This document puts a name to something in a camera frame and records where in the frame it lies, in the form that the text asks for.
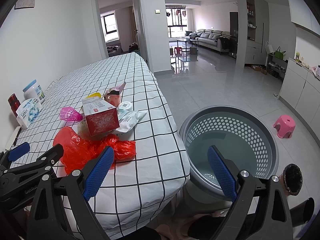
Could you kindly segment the black cylindrical bin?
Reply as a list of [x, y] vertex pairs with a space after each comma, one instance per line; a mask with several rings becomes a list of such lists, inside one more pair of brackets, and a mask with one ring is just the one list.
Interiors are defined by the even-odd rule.
[[315, 201], [312, 197], [290, 209], [292, 226], [298, 227], [306, 224], [313, 216]]

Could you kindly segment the red small stool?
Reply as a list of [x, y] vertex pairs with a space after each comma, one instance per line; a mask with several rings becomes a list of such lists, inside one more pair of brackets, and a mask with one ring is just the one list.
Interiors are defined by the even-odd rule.
[[181, 57], [182, 56], [182, 47], [175, 47], [174, 48], [174, 56], [175, 57]]

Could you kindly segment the pink plastic shuttlecock toy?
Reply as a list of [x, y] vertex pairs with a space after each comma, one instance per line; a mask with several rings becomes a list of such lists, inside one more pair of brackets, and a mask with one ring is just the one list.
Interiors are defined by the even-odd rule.
[[60, 120], [70, 122], [70, 121], [81, 121], [83, 116], [76, 111], [73, 107], [63, 107], [60, 111]]

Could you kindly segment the pink snack wrapper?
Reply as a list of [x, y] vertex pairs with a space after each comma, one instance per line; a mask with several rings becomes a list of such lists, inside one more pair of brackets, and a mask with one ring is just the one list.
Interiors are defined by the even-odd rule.
[[126, 82], [122, 83], [121, 85], [112, 87], [112, 88], [108, 88], [105, 96], [109, 96], [109, 95], [120, 95], [122, 93], [122, 91], [124, 90], [126, 85]]

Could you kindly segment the yellow plastic ring lid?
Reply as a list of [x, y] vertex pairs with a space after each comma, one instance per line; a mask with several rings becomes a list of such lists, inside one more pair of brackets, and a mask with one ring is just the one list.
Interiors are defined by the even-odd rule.
[[86, 99], [90, 99], [90, 98], [102, 98], [101, 94], [99, 92], [90, 94], [89, 96], [86, 97]]

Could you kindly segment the white blue tissue pack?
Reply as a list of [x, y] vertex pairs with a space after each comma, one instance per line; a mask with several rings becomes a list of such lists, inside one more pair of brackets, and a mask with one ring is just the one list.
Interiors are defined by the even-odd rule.
[[16, 120], [23, 129], [27, 129], [42, 111], [42, 105], [38, 98], [23, 101], [18, 107]]

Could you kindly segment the grey perforated laundry basket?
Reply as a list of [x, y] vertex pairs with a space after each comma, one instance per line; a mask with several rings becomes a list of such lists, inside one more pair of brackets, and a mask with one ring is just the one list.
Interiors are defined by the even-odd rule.
[[279, 165], [278, 147], [270, 130], [257, 117], [232, 106], [210, 106], [188, 116], [180, 137], [190, 162], [190, 180], [203, 192], [225, 199], [212, 171], [207, 151], [216, 146], [239, 170], [268, 179]]

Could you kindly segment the brown checkered waste bin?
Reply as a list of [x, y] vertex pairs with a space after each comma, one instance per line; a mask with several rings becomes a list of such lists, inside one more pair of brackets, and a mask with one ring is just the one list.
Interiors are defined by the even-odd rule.
[[303, 176], [296, 164], [287, 165], [281, 176], [280, 182], [287, 196], [297, 196], [303, 185]]

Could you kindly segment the pink pig toy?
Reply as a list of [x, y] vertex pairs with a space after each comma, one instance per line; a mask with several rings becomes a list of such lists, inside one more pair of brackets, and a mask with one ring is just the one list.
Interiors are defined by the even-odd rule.
[[114, 107], [118, 107], [121, 103], [121, 95], [120, 94], [105, 94], [104, 100], [113, 105]]

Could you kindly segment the red plastic bag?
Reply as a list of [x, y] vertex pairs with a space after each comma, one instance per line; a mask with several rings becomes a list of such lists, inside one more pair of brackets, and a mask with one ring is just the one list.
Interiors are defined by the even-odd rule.
[[131, 159], [136, 155], [136, 142], [120, 140], [118, 136], [109, 134], [99, 140], [82, 139], [70, 127], [62, 128], [54, 138], [53, 146], [63, 146], [63, 156], [60, 159], [66, 174], [82, 169], [88, 161], [98, 157], [110, 146], [114, 151], [115, 160]]

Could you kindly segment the grey sofa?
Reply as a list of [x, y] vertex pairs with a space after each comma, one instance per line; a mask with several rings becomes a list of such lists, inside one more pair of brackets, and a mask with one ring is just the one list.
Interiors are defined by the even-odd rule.
[[229, 53], [231, 48], [231, 35], [228, 31], [213, 29], [198, 29], [185, 37], [197, 46], [206, 47], [220, 54]]

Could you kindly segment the white wet wipes pack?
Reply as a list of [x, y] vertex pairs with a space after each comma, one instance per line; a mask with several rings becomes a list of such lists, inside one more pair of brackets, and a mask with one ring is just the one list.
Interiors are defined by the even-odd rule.
[[114, 130], [114, 133], [127, 133], [131, 131], [145, 115], [146, 111], [127, 111], [119, 109], [119, 127]]

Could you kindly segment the white blue-lid jar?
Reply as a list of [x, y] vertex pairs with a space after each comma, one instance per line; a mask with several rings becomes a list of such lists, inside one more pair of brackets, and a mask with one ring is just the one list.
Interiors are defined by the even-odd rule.
[[45, 100], [45, 94], [36, 79], [23, 89], [23, 96], [25, 100], [37, 98], [40, 103], [43, 103]]

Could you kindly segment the red toothpaste box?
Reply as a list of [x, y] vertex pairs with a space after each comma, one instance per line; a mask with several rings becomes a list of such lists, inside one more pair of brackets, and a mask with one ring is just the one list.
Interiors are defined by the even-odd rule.
[[82, 107], [91, 136], [110, 132], [119, 127], [117, 108], [100, 98], [84, 98]]

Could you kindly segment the glass coffee table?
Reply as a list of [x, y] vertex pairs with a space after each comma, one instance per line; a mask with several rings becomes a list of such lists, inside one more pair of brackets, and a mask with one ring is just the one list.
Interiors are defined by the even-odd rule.
[[188, 44], [195, 45], [195, 47], [199, 47], [199, 41], [191, 38], [178, 38], [177, 39], [177, 46], [180, 45], [180, 43], [184, 44], [184, 47], [181, 49], [183, 52], [189, 52], [191, 47], [188, 47]]

